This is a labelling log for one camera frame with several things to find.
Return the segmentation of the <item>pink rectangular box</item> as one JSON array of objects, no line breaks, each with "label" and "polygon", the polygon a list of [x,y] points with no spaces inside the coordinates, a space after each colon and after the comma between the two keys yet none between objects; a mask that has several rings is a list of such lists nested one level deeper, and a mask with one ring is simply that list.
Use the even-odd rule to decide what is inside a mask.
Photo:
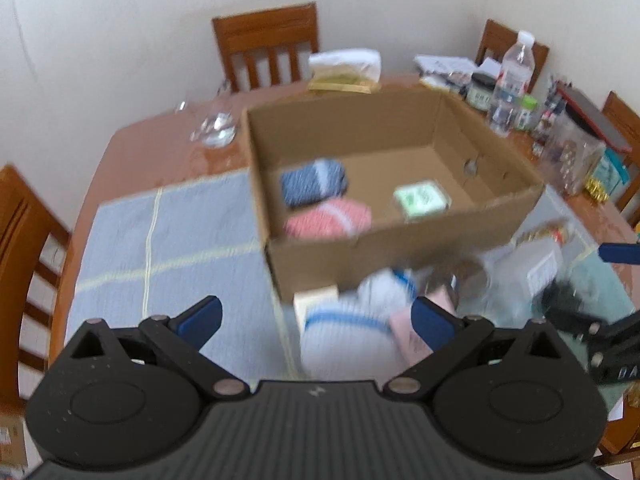
[{"label": "pink rectangular box", "polygon": [[390,316],[390,329],[401,355],[413,366],[442,348],[457,333],[455,313],[427,296]]}]

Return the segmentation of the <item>clear jar dark contents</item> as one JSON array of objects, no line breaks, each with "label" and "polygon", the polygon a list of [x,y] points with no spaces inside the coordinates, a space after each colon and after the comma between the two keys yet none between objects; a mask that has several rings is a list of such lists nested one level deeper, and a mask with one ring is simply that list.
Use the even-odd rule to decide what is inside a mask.
[{"label": "clear jar dark contents", "polygon": [[484,307],[489,289],[486,266],[477,258],[462,258],[434,267],[425,296],[452,313],[469,313]]}]

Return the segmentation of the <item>white blue-striped sock ball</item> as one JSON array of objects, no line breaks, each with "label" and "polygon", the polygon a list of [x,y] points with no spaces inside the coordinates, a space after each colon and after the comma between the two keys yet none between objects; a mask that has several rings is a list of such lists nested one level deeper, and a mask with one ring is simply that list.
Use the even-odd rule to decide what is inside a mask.
[{"label": "white blue-striped sock ball", "polygon": [[384,384],[406,369],[390,316],[418,296],[408,270],[385,268],[351,292],[307,312],[300,333],[300,364],[306,375],[325,382],[372,379]]}]

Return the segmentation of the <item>cream patterned box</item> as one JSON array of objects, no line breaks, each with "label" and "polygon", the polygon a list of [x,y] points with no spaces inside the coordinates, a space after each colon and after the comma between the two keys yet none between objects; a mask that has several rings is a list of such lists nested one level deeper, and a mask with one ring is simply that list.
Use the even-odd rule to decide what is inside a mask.
[{"label": "cream patterned box", "polygon": [[307,312],[311,307],[337,298],[338,288],[336,285],[306,290],[306,292],[296,292],[293,297],[293,308],[299,333],[304,331]]}]

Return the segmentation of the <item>green white tissue pack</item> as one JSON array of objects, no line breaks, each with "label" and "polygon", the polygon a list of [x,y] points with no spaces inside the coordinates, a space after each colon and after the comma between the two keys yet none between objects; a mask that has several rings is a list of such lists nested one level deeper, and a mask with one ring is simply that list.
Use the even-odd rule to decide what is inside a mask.
[{"label": "green white tissue pack", "polygon": [[438,214],[451,205],[450,196],[434,180],[400,186],[396,188],[393,196],[406,219]]}]

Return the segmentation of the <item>pink knitted sock roll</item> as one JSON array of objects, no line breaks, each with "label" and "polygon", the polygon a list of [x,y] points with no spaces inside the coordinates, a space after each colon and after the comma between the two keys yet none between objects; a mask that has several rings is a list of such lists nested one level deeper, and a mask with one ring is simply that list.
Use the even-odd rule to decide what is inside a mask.
[{"label": "pink knitted sock roll", "polygon": [[285,222],[283,231],[289,237],[316,238],[353,237],[370,229],[371,209],[356,200],[331,198]]}]

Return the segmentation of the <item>blue grey sock roll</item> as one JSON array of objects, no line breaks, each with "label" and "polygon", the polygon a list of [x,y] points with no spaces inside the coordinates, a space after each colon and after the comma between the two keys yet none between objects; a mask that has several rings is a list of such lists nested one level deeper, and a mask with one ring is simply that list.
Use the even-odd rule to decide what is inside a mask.
[{"label": "blue grey sock roll", "polygon": [[290,208],[342,196],[347,185],[345,167],[332,158],[319,158],[280,175],[282,200]]}]

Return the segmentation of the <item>jar with gold ornaments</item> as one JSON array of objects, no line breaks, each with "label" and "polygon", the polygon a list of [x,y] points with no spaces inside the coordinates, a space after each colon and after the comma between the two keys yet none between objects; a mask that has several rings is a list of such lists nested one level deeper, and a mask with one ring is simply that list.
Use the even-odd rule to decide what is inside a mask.
[{"label": "jar with gold ornaments", "polygon": [[539,226],[528,229],[515,239],[515,245],[533,242],[534,240],[542,240],[550,238],[556,244],[563,247],[569,243],[575,236],[575,229],[572,222],[567,218],[557,218],[541,223]]}]

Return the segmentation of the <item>white labelled plastic bottle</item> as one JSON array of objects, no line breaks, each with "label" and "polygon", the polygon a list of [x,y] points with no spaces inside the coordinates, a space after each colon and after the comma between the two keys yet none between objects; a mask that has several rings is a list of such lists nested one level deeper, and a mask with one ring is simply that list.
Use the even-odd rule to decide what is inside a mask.
[{"label": "white labelled plastic bottle", "polygon": [[496,292],[506,299],[532,301],[556,278],[563,262],[561,245],[556,240],[530,240],[495,263],[492,281]]}]

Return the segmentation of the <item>red brown jar lid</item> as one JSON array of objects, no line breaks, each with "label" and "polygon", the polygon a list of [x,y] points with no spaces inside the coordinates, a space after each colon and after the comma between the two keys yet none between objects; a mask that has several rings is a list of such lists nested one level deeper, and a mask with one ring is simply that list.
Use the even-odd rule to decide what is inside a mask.
[{"label": "red brown jar lid", "polygon": [[612,148],[618,154],[631,153],[632,146],[627,139],[580,90],[562,82],[558,84],[556,90],[566,102],[568,116],[578,127],[604,142],[608,148]]}]

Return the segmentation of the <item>brown cardboard box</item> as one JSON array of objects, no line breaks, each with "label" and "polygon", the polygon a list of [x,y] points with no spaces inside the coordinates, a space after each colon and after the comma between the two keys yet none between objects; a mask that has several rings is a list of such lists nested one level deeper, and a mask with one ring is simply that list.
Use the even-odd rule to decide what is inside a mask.
[{"label": "brown cardboard box", "polygon": [[[465,102],[422,87],[300,96],[243,114],[246,154],[265,251],[283,301],[296,292],[356,287],[391,266],[420,268],[506,244],[544,182]],[[319,158],[341,162],[346,195],[371,209],[367,232],[296,240],[280,175]],[[451,198],[438,214],[406,219],[400,186],[437,181]]]}]

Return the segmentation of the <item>green cap small bottle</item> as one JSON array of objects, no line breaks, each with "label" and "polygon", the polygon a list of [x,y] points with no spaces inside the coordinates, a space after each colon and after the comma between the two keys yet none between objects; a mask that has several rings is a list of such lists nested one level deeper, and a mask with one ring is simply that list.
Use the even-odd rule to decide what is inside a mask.
[{"label": "green cap small bottle", "polygon": [[516,115],[514,128],[520,131],[528,131],[532,128],[533,119],[538,107],[537,99],[531,94],[522,97],[521,107]]}]

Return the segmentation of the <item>clear glass cup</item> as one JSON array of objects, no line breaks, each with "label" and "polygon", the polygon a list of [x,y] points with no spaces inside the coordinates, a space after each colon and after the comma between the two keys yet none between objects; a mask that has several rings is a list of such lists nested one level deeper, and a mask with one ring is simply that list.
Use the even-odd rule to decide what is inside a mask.
[{"label": "clear glass cup", "polygon": [[186,113],[198,118],[198,123],[190,133],[191,142],[200,142],[206,148],[225,148],[236,135],[236,119],[232,107],[232,84],[229,79],[221,81],[213,102],[207,103],[206,113],[196,114],[195,102],[188,94],[175,107],[175,114]]}]

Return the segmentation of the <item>gold tissue box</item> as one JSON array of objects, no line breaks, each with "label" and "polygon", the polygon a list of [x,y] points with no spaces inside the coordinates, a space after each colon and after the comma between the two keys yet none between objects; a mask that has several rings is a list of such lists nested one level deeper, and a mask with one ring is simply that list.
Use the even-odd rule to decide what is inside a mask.
[{"label": "gold tissue box", "polygon": [[380,88],[380,52],[352,48],[309,55],[309,91],[371,94]]}]

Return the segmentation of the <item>wooden chair at back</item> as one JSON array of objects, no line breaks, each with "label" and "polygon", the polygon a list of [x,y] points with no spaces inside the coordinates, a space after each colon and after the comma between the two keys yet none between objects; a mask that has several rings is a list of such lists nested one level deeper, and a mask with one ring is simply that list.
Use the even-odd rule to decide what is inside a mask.
[{"label": "wooden chair at back", "polygon": [[299,48],[308,47],[312,54],[320,52],[317,3],[281,6],[267,10],[217,16],[212,19],[213,32],[224,76],[233,93],[241,91],[234,60],[242,60],[250,90],[260,83],[255,54],[264,54],[268,61],[270,87],[281,83],[278,54],[288,55],[288,68],[293,82],[302,80]]}]

